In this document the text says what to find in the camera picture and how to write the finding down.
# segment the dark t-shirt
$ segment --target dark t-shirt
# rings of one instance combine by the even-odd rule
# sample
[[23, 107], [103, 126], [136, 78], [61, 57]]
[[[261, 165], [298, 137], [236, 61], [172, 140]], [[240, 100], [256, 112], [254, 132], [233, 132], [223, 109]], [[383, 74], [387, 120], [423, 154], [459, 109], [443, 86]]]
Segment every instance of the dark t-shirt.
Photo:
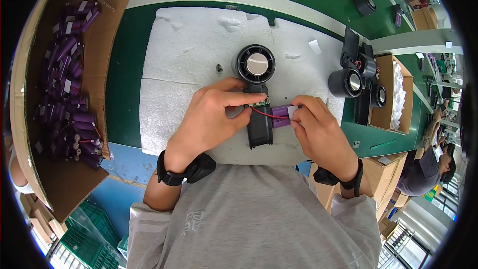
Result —
[[417, 159], [403, 168], [397, 188], [406, 195], [421, 196], [433, 189], [439, 182], [438, 162], [436, 162], [431, 147], [421, 159]]

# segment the gray sweatshirt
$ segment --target gray sweatshirt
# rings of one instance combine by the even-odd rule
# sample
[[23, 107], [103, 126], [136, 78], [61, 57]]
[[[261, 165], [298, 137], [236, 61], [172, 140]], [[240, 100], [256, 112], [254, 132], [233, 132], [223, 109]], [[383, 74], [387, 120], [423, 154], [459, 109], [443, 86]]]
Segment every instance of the gray sweatshirt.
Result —
[[131, 206], [127, 269], [376, 268], [376, 203], [335, 194], [332, 215], [291, 167], [218, 165], [172, 212]]

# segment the person's left hand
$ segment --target person's left hand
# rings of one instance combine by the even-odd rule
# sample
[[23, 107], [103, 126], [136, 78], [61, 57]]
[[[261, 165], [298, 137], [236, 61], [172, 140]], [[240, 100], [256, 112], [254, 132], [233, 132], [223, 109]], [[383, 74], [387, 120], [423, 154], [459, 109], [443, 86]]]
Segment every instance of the person's left hand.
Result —
[[267, 97], [265, 93], [229, 92], [244, 87], [242, 80], [227, 77], [194, 93], [181, 125], [166, 146], [166, 170], [183, 172], [201, 153], [218, 146], [249, 123], [249, 107], [234, 118], [226, 116], [228, 106], [252, 104]]

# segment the circuit board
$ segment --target circuit board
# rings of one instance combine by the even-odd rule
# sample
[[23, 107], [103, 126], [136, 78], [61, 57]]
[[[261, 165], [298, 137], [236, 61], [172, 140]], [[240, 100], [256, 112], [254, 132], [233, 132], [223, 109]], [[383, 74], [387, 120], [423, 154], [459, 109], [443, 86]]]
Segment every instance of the circuit board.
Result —
[[257, 103], [252, 103], [252, 104], [246, 104], [245, 106], [246, 107], [261, 107], [261, 106], [266, 106], [266, 105], [269, 105], [269, 96], [267, 96], [267, 98], [264, 100], [264, 101], [260, 101], [260, 102], [257, 102]]

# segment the green plastic crate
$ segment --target green plastic crate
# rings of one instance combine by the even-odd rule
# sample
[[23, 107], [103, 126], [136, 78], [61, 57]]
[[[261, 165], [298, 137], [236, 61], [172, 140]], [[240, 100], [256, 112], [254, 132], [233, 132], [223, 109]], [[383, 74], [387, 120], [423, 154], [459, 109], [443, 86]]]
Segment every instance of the green plastic crate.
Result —
[[118, 243], [117, 248], [124, 258], [128, 259], [128, 234], [124, 235], [123, 239]]
[[84, 231], [72, 225], [61, 237], [60, 242], [82, 262], [92, 269], [117, 269], [118, 262], [98, 241], [87, 236]]
[[108, 241], [111, 246], [116, 247], [120, 242], [120, 237], [116, 233], [115, 228], [111, 224], [110, 219], [106, 215], [104, 210], [101, 210], [98, 207], [93, 206], [86, 201], [83, 201], [80, 204], [80, 208], [85, 212], [85, 214], [93, 222], [93, 225], [99, 230], [103, 235], [106, 241]]

